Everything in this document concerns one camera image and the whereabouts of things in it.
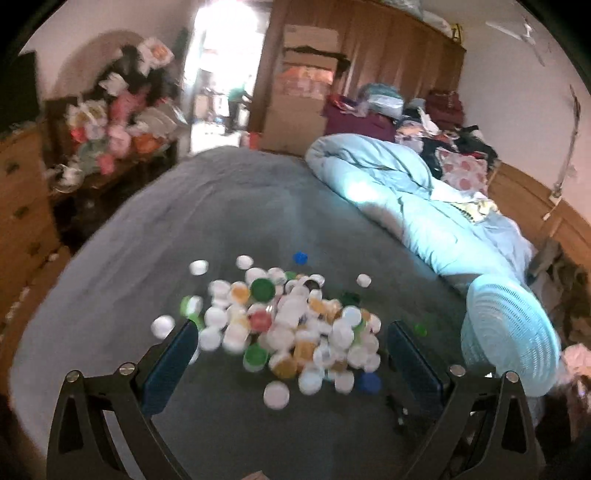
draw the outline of wall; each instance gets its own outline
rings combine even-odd
[[[582,115],[573,156],[576,177],[567,178],[563,195],[591,222],[591,96],[550,33],[530,21],[546,67],[528,45],[487,27],[484,21],[465,28],[459,93],[466,122],[480,126],[503,162],[552,188],[573,129],[572,85]],[[502,24],[524,33],[519,22]]]
[[[102,33],[132,31],[155,36],[169,46],[193,15],[192,0],[68,0],[29,39],[23,52],[37,51],[37,83],[51,98],[61,66]]]

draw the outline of wooden wardrobe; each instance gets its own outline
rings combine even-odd
[[[248,129],[262,131],[285,25],[339,32],[351,68],[335,92],[355,98],[366,83],[395,85],[406,100],[456,90],[465,50],[412,15],[371,0],[274,0],[263,43]]]

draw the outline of pillow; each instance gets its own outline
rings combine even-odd
[[[455,189],[482,192],[486,195],[486,160],[450,152],[445,148],[438,148],[435,155],[443,170],[441,180]]]

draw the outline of dresser drawer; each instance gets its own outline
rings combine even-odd
[[[19,242],[0,246],[0,303],[15,301],[33,272],[59,246],[52,222],[32,228]]]
[[[53,225],[46,197],[22,200],[9,207],[0,203],[0,258],[34,242],[46,227]]]
[[[41,162],[41,137],[36,130],[0,145],[0,209],[15,199],[47,195]]]

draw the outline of person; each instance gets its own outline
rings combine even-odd
[[[242,82],[239,87],[235,87],[228,92],[228,117],[226,118],[226,135],[233,133],[236,130],[236,122],[238,120],[238,112],[240,105],[246,105],[247,101],[252,100],[245,90],[246,82]]]

